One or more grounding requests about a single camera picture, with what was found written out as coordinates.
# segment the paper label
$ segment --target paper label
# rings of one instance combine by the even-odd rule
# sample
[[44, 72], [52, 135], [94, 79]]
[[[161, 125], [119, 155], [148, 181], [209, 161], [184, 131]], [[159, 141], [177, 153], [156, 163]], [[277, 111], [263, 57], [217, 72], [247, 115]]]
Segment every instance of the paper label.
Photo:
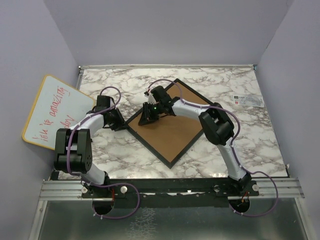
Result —
[[260, 108], [263, 108], [265, 106], [262, 96], [258, 95], [235, 94], [233, 95], [233, 103], [236, 105]]

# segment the whiteboard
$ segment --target whiteboard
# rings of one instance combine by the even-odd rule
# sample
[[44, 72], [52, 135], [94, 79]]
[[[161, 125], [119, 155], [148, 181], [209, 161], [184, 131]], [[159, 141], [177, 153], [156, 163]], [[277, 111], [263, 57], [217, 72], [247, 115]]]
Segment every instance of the whiteboard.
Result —
[[96, 101], [52, 75], [46, 75], [34, 100], [22, 138], [55, 149], [58, 129], [80, 122]]

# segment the marble tabletop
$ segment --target marble tabletop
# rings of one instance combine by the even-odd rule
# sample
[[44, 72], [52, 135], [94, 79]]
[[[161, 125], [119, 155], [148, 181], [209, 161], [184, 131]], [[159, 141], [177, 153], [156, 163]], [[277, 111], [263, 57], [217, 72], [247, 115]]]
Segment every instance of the marble tabletop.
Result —
[[[273, 177], [287, 176], [267, 108], [240, 106], [232, 101], [234, 94], [261, 95], [251, 67], [86, 69], [80, 91], [96, 98], [104, 87], [117, 87], [122, 94], [118, 108], [127, 120], [146, 101], [144, 92], [149, 83], [157, 79], [173, 81], [176, 78], [212, 102], [220, 103], [239, 118], [241, 132], [235, 144], [247, 169], [263, 171]], [[164, 87], [168, 85], [167, 82], [159, 84]], [[118, 97], [113, 89], [106, 90], [104, 94], [114, 99]], [[101, 129], [92, 141], [93, 162], [111, 178], [210, 178], [228, 175], [219, 150], [204, 135], [172, 169], [126, 130], [114, 132]], [[62, 172], [59, 178], [71, 177]]]

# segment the brown board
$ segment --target brown board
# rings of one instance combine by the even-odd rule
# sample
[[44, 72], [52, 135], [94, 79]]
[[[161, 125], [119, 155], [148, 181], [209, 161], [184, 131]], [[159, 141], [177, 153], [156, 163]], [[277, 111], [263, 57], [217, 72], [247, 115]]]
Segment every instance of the brown board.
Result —
[[[179, 79], [175, 82], [181, 87], [185, 100], [213, 104]], [[173, 83], [165, 90], [171, 98], [180, 96], [178, 87]], [[166, 116], [151, 124], [139, 126], [141, 114], [142, 109], [126, 122], [128, 131], [170, 169], [203, 134], [199, 121], [184, 116]]]

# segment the back wall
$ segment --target back wall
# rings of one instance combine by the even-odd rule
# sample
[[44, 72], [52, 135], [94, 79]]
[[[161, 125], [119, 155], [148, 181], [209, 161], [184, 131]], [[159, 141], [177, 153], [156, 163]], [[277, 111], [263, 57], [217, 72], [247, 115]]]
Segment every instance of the back wall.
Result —
[[257, 64], [293, 0], [44, 0], [80, 65]]

